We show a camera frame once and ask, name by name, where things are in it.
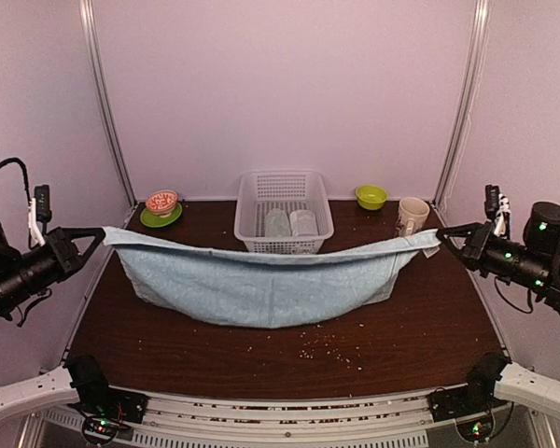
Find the white plastic basket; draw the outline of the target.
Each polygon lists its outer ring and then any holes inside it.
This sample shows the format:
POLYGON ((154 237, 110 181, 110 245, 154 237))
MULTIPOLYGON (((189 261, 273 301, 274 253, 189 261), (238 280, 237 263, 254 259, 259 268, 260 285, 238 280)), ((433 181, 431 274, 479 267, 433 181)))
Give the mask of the white plastic basket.
POLYGON ((315 254, 334 234, 322 175, 312 171, 257 171, 242 175, 234 217, 234 236, 250 252, 315 254), (267 213, 306 209, 315 213, 317 236, 266 238, 267 213))

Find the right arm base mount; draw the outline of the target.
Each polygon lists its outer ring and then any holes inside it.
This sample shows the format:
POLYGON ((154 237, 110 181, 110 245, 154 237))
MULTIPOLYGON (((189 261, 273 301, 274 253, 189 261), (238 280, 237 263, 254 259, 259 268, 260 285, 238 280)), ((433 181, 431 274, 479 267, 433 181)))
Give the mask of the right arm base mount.
POLYGON ((471 393, 468 385, 438 387, 427 395, 427 403, 434 423, 454 423, 459 438, 474 446, 497 438, 514 411, 513 403, 490 394, 471 393))

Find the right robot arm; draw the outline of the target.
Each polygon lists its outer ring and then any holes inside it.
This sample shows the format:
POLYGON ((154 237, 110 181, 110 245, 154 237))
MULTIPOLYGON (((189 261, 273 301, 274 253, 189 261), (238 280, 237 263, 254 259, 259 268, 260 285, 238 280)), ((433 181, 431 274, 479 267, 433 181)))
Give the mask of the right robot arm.
MULTIPOLYGON (((528 304, 542 302, 560 317, 560 205, 536 202, 523 241, 508 235, 508 222, 492 202, 488 221, 441 229, 438 239, 471 272, 527 291, 528 304)), ((560 382, 523 368, 511 359, 486 354, 471 369, 460 404, 476 413, 492 399, 519 403, 560 421, 560 382)))

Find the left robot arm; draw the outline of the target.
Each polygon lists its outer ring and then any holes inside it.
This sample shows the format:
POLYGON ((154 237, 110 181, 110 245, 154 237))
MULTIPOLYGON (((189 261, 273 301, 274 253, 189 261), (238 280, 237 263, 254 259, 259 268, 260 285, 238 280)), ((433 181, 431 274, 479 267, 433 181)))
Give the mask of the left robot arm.
MULTIPOLYGON (((101 228, 56 228, 39 236, 39 242, 22 254, 10 246, 0 222, 0 317, 36 297, 42 302, 49 288, 79 272, 104 240, 101 228)), ((97 360, 73 358, 34 378, 0 386, 0 426, 4 422, 61 404, 84 403, 96 414, 115 407, 97 360)))

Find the light blue towel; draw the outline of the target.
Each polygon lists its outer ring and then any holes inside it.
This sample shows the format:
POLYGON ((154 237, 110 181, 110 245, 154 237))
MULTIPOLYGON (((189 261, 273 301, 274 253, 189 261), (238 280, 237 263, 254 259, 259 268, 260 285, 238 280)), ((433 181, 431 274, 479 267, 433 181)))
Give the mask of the light blue towel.
POLYGON ((105 228, 143 301, 220 325, 315 324, 387 300, 399 271, 440 247, 434 230, 328 254, 277 255, 182 245, 105 228))

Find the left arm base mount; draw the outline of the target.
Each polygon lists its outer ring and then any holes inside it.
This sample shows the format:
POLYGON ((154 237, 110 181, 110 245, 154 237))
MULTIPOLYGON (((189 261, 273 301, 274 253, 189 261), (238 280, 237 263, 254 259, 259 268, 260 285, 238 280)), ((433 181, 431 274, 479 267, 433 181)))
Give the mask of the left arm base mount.
POLYGON ((109 398, 100 403, 79 402, 67 407, 81 416, 81 435, 89 444, 105 446, 115 441, 129 441, 133 425, 143 423, 148 396, 142 393, 112 389, 109 398))

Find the green panda towel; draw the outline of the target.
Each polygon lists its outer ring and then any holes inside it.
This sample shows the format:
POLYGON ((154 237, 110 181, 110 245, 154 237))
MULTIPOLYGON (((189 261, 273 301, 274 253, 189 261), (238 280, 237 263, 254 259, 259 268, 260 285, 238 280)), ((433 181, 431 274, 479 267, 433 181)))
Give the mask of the green panda towel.
POLYGON ((265 217, 264 235, 266 238, 288 238, 292 230, 286 211, 274 208, 265 217))

